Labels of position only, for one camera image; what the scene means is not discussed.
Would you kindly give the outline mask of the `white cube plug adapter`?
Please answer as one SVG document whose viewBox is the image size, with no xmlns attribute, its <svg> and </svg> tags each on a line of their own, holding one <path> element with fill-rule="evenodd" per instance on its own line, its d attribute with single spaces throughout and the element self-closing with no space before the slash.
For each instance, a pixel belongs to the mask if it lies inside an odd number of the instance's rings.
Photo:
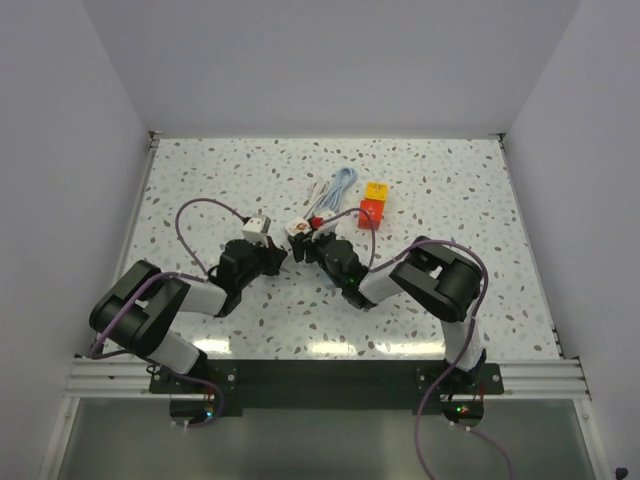
<svg viewBox="0 0 640 480">
<path fill-rule="evenodd" d="M 296 237 L 299 234 L 308 235 L 312 228 L 307 220 L 298 216 L 285 224 L 284 231 L 288 237 Z"/>
</svg>

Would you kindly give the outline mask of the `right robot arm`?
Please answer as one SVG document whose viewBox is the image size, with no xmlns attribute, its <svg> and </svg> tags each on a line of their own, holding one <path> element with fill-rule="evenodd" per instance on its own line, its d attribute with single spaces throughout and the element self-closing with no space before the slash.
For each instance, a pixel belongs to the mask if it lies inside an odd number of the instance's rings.
<svg viewBox="0 0 640 480">
<path fill-rule="evenodd" d="M 409 295 L 441 322 L 448 386 L 466 393 L 480 382 L 486 349 L 477 330 L 478 311 L 489 274 L 477 254 L 449 240 L 420 236 L 386 262 L 367 267 L 352 244 L 333 233 L 298 233 L 288 240 L 294 259 L 317 264 L 357 309 Z"/>
</svg>

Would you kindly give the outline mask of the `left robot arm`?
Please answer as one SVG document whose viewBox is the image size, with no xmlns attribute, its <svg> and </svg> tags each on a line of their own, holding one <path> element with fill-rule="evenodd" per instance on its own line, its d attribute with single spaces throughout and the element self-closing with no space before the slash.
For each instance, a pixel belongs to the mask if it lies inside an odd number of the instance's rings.
<svg viewBox="0 0 640 480">
<path fill-rule="evenodd" d="M 145 260 L 136 262 L 102 297 L 89 316 L 98 334 L 92 358 L 104 358 L 110 340 L 127 353 L 172 370 L 173 382 L 185 392 L 206 383 L 207 355 L 171 330 L 180 312 L 228 316 L 242 291 L 260 276 L 276 276 L 287 257 L 270 237 L 252 244 L 236 239 L 225 245 L 219 262 L 202 280 L 178 272 L 163 272 Z"/>
</svg>

